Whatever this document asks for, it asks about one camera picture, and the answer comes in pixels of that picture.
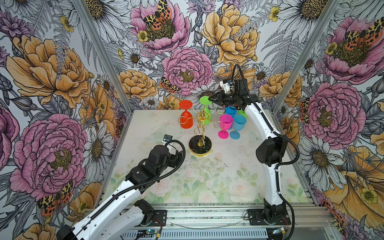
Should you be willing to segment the green wine glass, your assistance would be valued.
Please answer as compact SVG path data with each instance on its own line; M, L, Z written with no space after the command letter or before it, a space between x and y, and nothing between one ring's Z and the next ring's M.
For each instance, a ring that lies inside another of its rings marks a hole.
M200 103L203 105L203 111L205 113L205 125L209 125L212 122L212 112L208 108L208 105L210 105L212 102L209 100L208 96L203 96L200 98Z
M243 116L244 118L248 118L248 115L243 110L238 110L237 115Z

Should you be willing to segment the blue wine glass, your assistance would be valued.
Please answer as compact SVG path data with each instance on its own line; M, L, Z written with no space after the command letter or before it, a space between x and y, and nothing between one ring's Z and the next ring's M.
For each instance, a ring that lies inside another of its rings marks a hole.
M234 109L233 107L226 107L225 108L225 112L227 115L231 116L232 118L235 117L237 115L237 110Z
M247 123L247 119L244 116L242 115L234 116L233 124L232 124L233 131L230 132L230 137L233 140L238 140L241 137L240 131L245 127L246 123Z

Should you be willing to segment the pink wine glass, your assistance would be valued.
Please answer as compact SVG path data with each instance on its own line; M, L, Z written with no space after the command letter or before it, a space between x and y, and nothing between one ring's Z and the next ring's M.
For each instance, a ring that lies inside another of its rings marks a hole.
M228 130L232 127L233 124L233 117L231 115L221 115L220 116L220 131L218 133L218 136L220 139L227 139L229 137Z

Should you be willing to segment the red wine glass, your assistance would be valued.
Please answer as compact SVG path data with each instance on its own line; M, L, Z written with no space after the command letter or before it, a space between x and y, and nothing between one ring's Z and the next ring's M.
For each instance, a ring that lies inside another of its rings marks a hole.
M190 129L193 126L193 116L189 112L189 109L192 108L193 103L189 100L183 100L179 106L184 110L179 117L179 124L183 129Z

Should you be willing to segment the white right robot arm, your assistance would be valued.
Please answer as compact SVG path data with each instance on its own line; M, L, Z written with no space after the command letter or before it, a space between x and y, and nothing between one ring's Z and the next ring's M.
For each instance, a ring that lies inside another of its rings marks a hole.
M247 81L221 81L221 90L209 100L221 107L236 107L246 113L261 133L262 143L256 149L256 157L263 164L266 181L263 219L268 224L276 224L288 216L287 206L282 199L280 166L288 142L272 125L258 97L248 90Z

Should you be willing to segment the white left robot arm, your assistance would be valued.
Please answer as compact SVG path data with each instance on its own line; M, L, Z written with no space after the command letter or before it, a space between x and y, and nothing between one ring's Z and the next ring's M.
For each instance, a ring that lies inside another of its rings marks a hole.
M139 197L153 184L176 172L186 157L185 146L178 140L156 145L148 158L126 175L104 202L72 227L57 232L58 240L113 240L124 231L148 225L154 209Z

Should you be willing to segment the green circuit board left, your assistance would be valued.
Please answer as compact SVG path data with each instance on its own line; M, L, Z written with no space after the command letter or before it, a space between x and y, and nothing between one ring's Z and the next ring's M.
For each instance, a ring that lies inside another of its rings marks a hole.
M148 237L157 236L159 232L160 230L158 229L139 230L137 232L136 238L148 238Z

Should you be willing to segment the green circuit board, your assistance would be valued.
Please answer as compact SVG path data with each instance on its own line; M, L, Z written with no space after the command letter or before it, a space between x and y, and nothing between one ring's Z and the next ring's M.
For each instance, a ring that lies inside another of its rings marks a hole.
M267 232L269 235L283 235L286 233L285 228L280 227L280 228L269 228L267 229Z
M158 229L139 230L137 232L136 238L148 238L148 237L157 236L159 232L160 230Z

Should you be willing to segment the green circuit board right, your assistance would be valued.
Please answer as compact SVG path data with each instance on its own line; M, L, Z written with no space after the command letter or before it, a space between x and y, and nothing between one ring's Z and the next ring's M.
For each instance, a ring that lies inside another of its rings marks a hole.
M283 235L286 233L285 228L280 227L280 228L269 228L267 229L267 232L269 235Z

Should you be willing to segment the silver aluminium front rail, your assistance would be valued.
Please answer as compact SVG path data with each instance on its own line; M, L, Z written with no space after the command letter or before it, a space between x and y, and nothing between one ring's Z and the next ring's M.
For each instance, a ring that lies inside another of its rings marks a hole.
M158 229L161 235L165 229L228 229L228 228L287 228L287 234L269 235L267 240L282 240L289 236L293 240L337 240L339 234L324 207L309 204L294 205L295 222L289 226L261 225L251 226L244 215L249 209L262 209L260 205L200 205L200 206L154 206L154 210L167 210L165 227L136 226L124 231L114 240L135 239L139 230Z

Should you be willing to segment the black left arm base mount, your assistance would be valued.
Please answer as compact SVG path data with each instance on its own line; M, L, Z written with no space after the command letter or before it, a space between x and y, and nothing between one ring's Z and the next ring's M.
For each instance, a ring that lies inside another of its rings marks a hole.
M167 223L167 210L153 210L144 215L141 227L165 227Z

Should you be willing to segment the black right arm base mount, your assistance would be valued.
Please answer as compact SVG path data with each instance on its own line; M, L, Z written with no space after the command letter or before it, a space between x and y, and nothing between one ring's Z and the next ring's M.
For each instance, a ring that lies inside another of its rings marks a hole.
M284 225L289 226L289 217L286 204L270 205L265 202L263 209L249 209L244 215L244 220L248 220L251 226L261 225Z

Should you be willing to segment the silver aluminium corner post right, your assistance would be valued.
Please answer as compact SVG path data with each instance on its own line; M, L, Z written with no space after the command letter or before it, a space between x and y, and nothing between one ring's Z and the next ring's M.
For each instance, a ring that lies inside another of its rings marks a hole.
M323 13L320 15L320 19L318 23L315 25L314 31L312 34L309 35L308 41L306 42L303 50L301 51L299 58L297 62L295 63L292 71L290 72L290 75L288 77L288 80L284 87L282 88L281 93L279 94L276 102L273 105L272 112L276 113L277 110L280 108L282 103L287 98L288 94L290 93L291 88L293 87L294 83L296 82L303 65L306 63L306 60L310 56L310 50L312 50L316 43L318 42L318 39L322 35L323 31L329 26L329 23L331 21L332 16L336 12L338 5L341 1L328 1Z

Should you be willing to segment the silver aluminium corner post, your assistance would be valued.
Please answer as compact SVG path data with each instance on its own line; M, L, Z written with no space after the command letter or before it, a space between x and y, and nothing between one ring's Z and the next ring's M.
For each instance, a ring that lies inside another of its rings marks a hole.
M288 94L290 93L291 88L293 87L294 83L296 82L303 65L306 63L306 60L310 56L310 50L312 50L316 43L318 42L318 39L322 35L323 31L329 26L329 23L331 21L332 16L336 12L338 5L341 1L328 1L323 13L320 15L320 19L318 23L315 25L314 31L312 34L309 35L308 41L306 42L303 50L301 51L299 58L297 62L295 63L292 71L290 72L290 75L288 77L288 80L284 87L282 88L281 93L279 94L276 102L273 105L272 112L276 113L277 110L280 108L282 103L287 98Z
M89 37L91 38L91 40L95 46L95 49L97 50L97 53L98 53L103 65L104 65L104 67L106 68L108 75L111 78L111 81L112 81L114 87L116 88L116 91L120 97L120 100L121 100L128 116L131 117L134 110L133 110L131 104L129 103L129 100L126 96L126 93L125 93L123 87L122 87L122 84L120 83L120 80L118 78L118 74L115 71L115 68L111 62L111 59L108 55L108 52L104 46L103 39L101 38L100 34L98 33L98 28L92 19L92 16L91 16L91 14L87 8L86 3L84 1L75 1L74 6L75 6L75 9L77 10L77 12L80 16L80 19L81 19L84 27L87 30Z

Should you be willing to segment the silver aluminium corner post left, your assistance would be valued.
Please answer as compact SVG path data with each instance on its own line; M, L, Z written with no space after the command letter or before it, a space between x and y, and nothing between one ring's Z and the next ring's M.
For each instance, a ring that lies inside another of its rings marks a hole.
M103 65L104 65L104 67L106 68L108 75L111 78L111 81L112 81L114 87L116 88L116 91L120 97L120 100L121 100L128 116L131 117L134 110L133 110L131 104L129 103L129 100L126 96L126 93L125 93L123 87L122 87L122 84L120 83L120 80L118 78L118 74L115 71L115 68L111 62L111 59L108 55L108 52L104 46L103 39L101 38L100 34L98 33L98 28L92 19L92 16L91 16L91 14L87 8L86 3L84 1L75 1L74 6L75 6L75 9L77 10L77 12L80 16L80 19L81 19L84 27L87 30L89 37L91 38L91 40L95 46L95 49L97 50L97 53L98 53Z

